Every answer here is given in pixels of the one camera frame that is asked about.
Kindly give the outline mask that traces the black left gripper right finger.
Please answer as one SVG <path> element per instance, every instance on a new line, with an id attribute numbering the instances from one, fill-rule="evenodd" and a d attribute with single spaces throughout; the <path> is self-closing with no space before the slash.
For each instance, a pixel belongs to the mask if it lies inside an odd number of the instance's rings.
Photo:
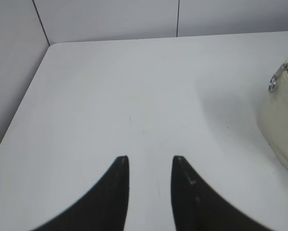
<path id="1" fill-rule="evenodd" d="M 266 231 L 214 191 L 183 156 L 174 156 L 171 207 L 178 231 Z"/>

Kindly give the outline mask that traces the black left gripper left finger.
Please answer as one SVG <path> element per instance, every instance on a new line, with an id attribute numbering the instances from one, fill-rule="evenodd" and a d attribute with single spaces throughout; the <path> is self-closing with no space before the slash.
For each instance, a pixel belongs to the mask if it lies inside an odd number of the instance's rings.
<path id="1" fill-rule="evenodd" d="M 35 230 L 124 230 L 129 202 L 129 182 L 129 159 L 127 156 L 119 156 L 85 195 Z"/>

